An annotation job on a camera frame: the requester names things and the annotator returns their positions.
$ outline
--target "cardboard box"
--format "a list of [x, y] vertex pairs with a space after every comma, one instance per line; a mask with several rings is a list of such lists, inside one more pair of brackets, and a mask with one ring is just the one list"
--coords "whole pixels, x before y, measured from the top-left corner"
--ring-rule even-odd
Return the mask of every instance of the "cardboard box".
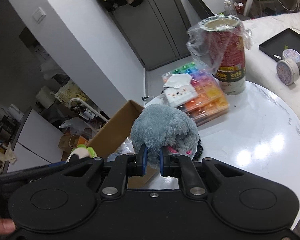
[[80, 135], [74, 134], [74, 135], [63, 135], [60, 138], [58, 147], [65, 151], [66, 153], [71, 153], [73, 148], [76, 148], [79, 144], [88, 144], [88, 140], [83, 138]]
[[[99, 157], [107, 159], [130, 136], [133, 122], [139, 117], [142, 110], [141, 105], [129, 100], [90, 140], [87, 147], [92, 147]], [[157, 172], [157, 169], [147, 166], [145, 176], [129, 178], [128, 188], [143, 187]]]
[[67, 153], [67, 152], [63, 151], [63, 152], [62, 152], [61, 161], [62, 161], [62, 162], [65, 162], [65, 161], [68, 159], [68, 157], [70, 156], [70, 154], [71, 154], [71, 153]]

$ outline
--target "human hand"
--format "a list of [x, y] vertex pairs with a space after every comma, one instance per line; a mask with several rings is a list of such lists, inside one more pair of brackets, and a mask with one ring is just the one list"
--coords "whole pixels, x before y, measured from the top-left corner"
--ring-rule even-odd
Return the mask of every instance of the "human hand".
[[11, 219], [0, 218], [0, 235], [7, 235], [16, 229], [14, 222]]

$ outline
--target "white round table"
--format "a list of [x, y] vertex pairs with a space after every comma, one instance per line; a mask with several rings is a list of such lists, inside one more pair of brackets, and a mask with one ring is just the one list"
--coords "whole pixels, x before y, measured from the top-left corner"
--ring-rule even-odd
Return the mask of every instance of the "white round table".
[[[246, 82], [239, 95], [226, 96], [229, 112], [198, 127], [204, 157], [278, 182], [290, 188], [300, 204], [300, 120], [271, 91]], [[153, 178], [147, 188], [178, 188], [175, 178]], [[295, 228], [299, 213], [291, 227]]]

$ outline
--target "white container lid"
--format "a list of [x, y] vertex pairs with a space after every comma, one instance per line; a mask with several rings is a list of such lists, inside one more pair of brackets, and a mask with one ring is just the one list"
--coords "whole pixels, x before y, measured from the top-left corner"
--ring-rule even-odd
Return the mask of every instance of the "white container lid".
[[282, 59], [291, 58], [295, 63], [297, 63], [300, 69], [300, 54], [294, 49], [285, 49], [282, 52]]
[[298, 65], [291, 58], [279, 60], [277, 63], [277, 74], [283, 84], [291, 85], [299, 78]]

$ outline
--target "gray plush toy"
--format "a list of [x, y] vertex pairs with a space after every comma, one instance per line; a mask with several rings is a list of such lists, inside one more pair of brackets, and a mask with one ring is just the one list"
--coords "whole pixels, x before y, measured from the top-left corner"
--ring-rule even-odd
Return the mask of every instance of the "gray plush toy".
[[194, 121], [185, 113], [170, 106], [153, 104], [146, 107], [134, 121], [131, 141], [135, 152], [144, 143], [148, 148], [148, 164], [159, 167], [159, 150], [169, 146], [171, 153], [191, 159], [197, 151], [199, 135]]

